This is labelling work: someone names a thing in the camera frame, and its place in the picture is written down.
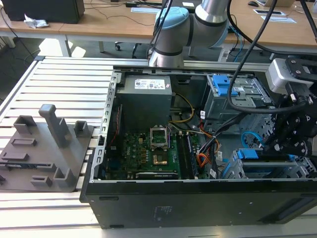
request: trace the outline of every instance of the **power supply label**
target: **power supply label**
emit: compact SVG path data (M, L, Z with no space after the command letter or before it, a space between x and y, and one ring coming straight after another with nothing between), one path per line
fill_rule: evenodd
M165 89L164 79L136 79L135 89Z

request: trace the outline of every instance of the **gray plastic peg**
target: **gray plastic peg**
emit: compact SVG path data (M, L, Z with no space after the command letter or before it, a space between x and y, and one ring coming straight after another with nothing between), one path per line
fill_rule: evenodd
M55 115L56 107L53 104L43 104L39 110L39 114L45 118L48 128L59 147L65 147L67 141L67 126L64 118L57 118Z

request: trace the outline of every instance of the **gray plastic holder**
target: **gray plastic holder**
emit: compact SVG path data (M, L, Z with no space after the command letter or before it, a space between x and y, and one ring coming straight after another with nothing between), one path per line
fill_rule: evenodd
M19 116L17 132L0 154L0 190L72 192L93 133L85 121L66 124L44 104L39 114L47 123Z

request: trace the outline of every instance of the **wooden desk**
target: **wooden desk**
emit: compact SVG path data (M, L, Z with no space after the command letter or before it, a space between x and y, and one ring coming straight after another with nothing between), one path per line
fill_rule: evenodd
M33 38L56 38L59 40L63 55L70 56L67 40L103 41L108 42L132 42L148 43L152 38L155 14L131 12L131 8L125 7L125 0L119 3L104 4L101 0L84 0L85 14L78 24L49 23L50 27L32 29L23 22L11 22L7 20L19 37ZM249 0L233 0L231 13L237 17L238 26L251 39L254 38L263 23L261 15L256 14L253 9L269 9L268 7L248 6ZM277 7L288 17L297 23L270 22L267 25L259 43L275 50L291 52L316 52L317 44L312 30L304 14L295 11L295 5L289 8ZM14 36L10 29L0 18L0 35ZM222 46L220 58L236 42L234 34L229 34Z
M252 7L248 5L248 2L249 0L233 0L230 13L237 17L238 27L247 36L254 39L263 23L263 19L261 15L253 10L269 10L269 7L261 5ZM259 44L278 51L317 53L317 44L308 20L305 14L297 12L297 10L303 11L303 9L295 7L296 5L301 6L297 1L292 7L277 7L275 10L284 12L286 14L285 18L292 18L297 23L269 22L258 41ZM308 2L307 5L311 8L313 3ZM235 42L236 36L228 34L222 44L218 61L227 60L228 53ZM249 45L249 42L246 41L244 49L247 49Z
M102 3L99 0L93 0L93 2ZM131 12L131 8L126 7L122 2L125 1L103 8L98 7L103 5L85 4L85 15L79 23L64 24L59 32L66 35L151 39L155 14Z

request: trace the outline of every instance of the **blue latch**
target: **blue latch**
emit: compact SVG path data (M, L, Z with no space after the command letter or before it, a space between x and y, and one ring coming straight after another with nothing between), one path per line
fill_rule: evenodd
M214 75L213 77L213 82L218 90L218 95L219 96L227 96L228 93L228 88L230 84L230 80L226 75ZM238 93L232 89L231 91L232 96L237 96Z
M240 149L237 152L239 159L258 159L258 154L255 150L250 149Z

